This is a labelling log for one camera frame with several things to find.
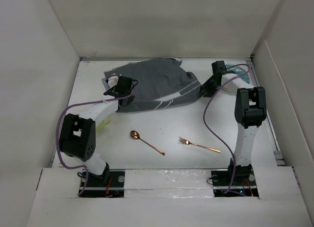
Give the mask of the grey cloth placemat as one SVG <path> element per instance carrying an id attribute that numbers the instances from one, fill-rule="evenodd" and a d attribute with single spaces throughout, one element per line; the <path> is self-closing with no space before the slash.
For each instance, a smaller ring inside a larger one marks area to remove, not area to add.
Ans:
<path id="1" fill-rule="evenodd" d="M 177 58 L 153 58 L 104 72 L 105 78 L 122 75 L 138 81 L 133 101 L 118 112 L 151 111 L 196 102 L 202 96 L 201 83 L 181 64 L 182 60 Z"/>

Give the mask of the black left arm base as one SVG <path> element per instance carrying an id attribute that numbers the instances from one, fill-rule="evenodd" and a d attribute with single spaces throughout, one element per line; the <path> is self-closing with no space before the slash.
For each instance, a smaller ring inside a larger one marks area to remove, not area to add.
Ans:
<path id="1" fill-rule="evenodd" d="M 78 196 L 81 198 L 123 198 L 125 184 L 125 170 L 110 170 L 107 181 L 96 178 L 86 171 L 78 172 L 80 186 Z"/>

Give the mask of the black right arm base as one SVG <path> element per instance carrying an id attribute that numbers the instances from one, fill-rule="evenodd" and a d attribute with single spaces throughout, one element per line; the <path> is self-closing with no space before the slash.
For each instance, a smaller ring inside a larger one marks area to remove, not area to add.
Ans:
<path id="1" fill-rule="evenodd" d="M 252 170 L 250 175 L 244 177 L 235 176 L 232 186 L 225 194 L 231 181 L 231 175 L 227 170 L 212 170 L 207 183 L 213 187 L 213 195 L 218 197 L 259 197 L 257 183 Z"/>

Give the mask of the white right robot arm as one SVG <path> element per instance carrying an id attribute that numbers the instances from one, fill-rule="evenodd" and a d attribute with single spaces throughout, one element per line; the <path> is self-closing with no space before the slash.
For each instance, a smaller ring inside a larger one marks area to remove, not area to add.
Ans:
<path id="1" fill-rule="evenodd" d="M 215 61 L 211 66 L 212 76 L 201 86 L 200 92 L 210 101 L 223 88 L 235 95 L 234 115 L 238 133 L 227 179 L 237 185 L 244 180 L 244 172 L 251 170 L 255 136 L 267 117 L 265 89 L 245 82 L 242 77 L 248 72 L 237 75 L 231 67 L 226 67 L 224 61 Z"/>

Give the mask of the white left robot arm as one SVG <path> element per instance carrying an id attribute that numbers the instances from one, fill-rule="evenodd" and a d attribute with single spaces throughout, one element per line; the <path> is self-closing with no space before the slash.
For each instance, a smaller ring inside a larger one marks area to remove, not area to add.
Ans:
<path id="1" fill-rule="evenodd" d="M 112 113 L 130 104 L 136 79 L 112 75 L 104 80 L 106 91 L 98 101 L 77 103 L 61 113 L 56 128 L 56 151 L 66 169 L 84 168 L 98 186 L 109 182 L 108 164 L 96 154 L 96 127 Z"/>

